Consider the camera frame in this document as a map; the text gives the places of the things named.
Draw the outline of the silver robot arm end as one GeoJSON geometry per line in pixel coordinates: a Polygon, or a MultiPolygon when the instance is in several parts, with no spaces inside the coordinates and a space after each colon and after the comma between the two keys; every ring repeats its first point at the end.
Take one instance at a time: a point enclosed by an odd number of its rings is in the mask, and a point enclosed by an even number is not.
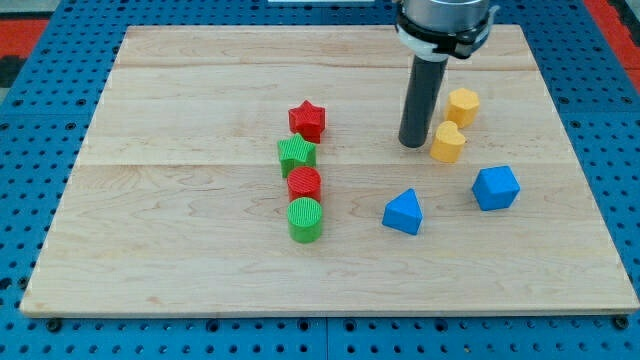
{"type": "Polygon", "coordinates": [[[398,39],[421,60],[468,59],[488,40],[498,5],[489,0],[403,0],[398,39]]]}

